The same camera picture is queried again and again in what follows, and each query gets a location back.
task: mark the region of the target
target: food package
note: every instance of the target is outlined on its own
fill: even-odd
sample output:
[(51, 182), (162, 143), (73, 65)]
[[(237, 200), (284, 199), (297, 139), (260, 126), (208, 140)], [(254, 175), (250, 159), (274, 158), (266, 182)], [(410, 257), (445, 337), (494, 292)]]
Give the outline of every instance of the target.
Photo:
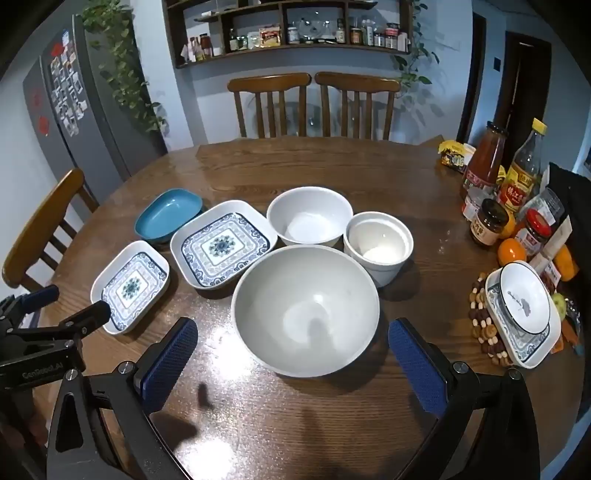
[(439, 144), (441, 164), (461, 173), (466, 169), (466, 165), (468, 165), (474, 152), (475, 149), (473, 146), (461, 144), (455, 140), (445, 140), (445, 142)]
[(261, 28), (259, 32), (261, 47), (278, 47), (281, 45), (281, 29), (279, 26)]

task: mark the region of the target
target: label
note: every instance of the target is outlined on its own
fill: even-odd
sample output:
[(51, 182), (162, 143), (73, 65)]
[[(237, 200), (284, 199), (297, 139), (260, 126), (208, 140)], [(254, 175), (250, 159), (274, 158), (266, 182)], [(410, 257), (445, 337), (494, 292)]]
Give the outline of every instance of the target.
[(478, 215), (474, 217), (474, 220), (470, 225), (470, 230), (480, 243), (488, 246), (494, 244), (496, 242), (496, 239), (499, 238), (499, 234), (489, 230), (488, 227), (486, 227), (480, 221)]
[(533, 257), (542, 248), (542, 244), (530, 233), (527, 228), (522, 228), (515, 235), (515, 239), (523, 245), (528, 257)]
[(498, 201), (506, 209), (516, 212), (527, 200), (534, 187), (534, 178), (515, 164), (507, 172), (507, 177), (501, 185)]
[(466, 175), (464, 176), (464, 182), (462, 184), (462, 187), (466, 190), (469, 190), (470, 187), (478, 187), (487, 193), (491, 193), (494, 185), (494, 183), (484, 181), (480, 177), (477, 177), (469, 168), (466, 169)]

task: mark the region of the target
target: wooden chair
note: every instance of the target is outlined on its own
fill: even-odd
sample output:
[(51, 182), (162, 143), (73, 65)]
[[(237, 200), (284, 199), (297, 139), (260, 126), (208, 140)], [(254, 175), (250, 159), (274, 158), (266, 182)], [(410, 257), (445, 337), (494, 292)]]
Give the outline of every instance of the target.
[(79, 168), (70, 170), (51, 193), (39, 205), (33, 216), (25, 225), (21, 234), (12, 246), (4, 266), (2, 278), (6, 285), (18, 288), (20, 285), (28, 291), (42, 288), (38, 282), (27, 275), (27, 270), (38, 260), (43, 260), (52, 270), (57, 268), (57, 261), (45, 252), (48, 243), (52, 244), (62, 255), (66, 253), (66, 246), (55, 236), (58, 226), (72, 239), (76, 231), (66, 222), (66, 209), (78, 194), (91, 212), (98, 208), (98, 204), (84, 189), (84, 174)]
[(240, 135), (246, 137), (246, 125), (242, 113), (240, 92), (255, 94), (256, 102), (256, 131), (259, 138), (265, 138), (265, 127), (262, 120), (261, 94), (267, 94), (267, 112), (269, 119), (269, 136), (275, 138), (275, 108), (273, 105), (273, 92), (279, 92), (279, 125), (281, 135), (287, 135), (287, 114), (285, 112), (285, 91), (290, 88), (300, 88), (300, 105), (298, 109), (300, 137), (306, 136), (306, 87), (311, 83), (312, 77), (307, 73), (285, 73), (282, 75), (269, 75), (262, 77), (246, 77), (232, 79), (228, 82), (228, 90), (234, 93), (236, 102), (236, 114), (240, 126)]
[(386, 121), (384, 124), (383, 140), (390, 137), (390, 126), (392, 125), (392, 113), (394, 111), (394, 94), (400, 91), (400, 82), (394, 79), (370, 77), (366, 75), (355, 75), (338, 72), (318, 72), (314, 81), (320, 85), (322, 97), (322, 135), (330, 136), (330, 105), (329, 89), (334, 87), (341, 91), (341, 113), (340, 113), (340, 134), (346, 137), (349, 132), (348, 125), (348, 91), (354, 92), (353, 97), (353, 137), (359, 138), (359, 92), (364, 92), (365, 97), (365, 138), (371, 139), (372, 120), (372, 94), (378, 92), (388, 93), (388, 105), (386, 107)]

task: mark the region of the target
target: bottle cap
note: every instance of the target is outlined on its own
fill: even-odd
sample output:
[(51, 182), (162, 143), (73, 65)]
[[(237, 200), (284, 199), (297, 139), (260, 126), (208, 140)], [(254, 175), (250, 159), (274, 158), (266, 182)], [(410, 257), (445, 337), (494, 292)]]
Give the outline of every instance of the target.
[(533, 128), (540, 135), (545, 135), (546, 130), (548, 130), (548, 127), (542, 122), (540, 122), (537, 118), (534, 118), (534, 122), (531, 124), (531, 128)]

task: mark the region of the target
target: blue and white patterned dish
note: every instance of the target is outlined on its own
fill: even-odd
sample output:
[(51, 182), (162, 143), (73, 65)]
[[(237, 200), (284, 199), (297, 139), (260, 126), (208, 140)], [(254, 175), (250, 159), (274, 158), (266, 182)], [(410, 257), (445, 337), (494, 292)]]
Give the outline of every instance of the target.
[(181, 250), (199, 284), (212, 287), (263, 256), (269, 246), (240, 213), (228, 213), (188, 237)]
[(181, 227), (170, 251), (183, 277), (199, 290), (213, 290), (273, 249), (277, 234), (241, 200), (220, 203)]
[(103, 288), (111, 322), (122, 332), (160, 292), (168, 275), (145, 252), (136, 254)]
[(90, 301), (104, 300), (111, 321), (103, 328), (111, 335), (129, 332), (162, 296), (170, 280), (166, 259), (146, 242), (125, 247), (96, 277)]

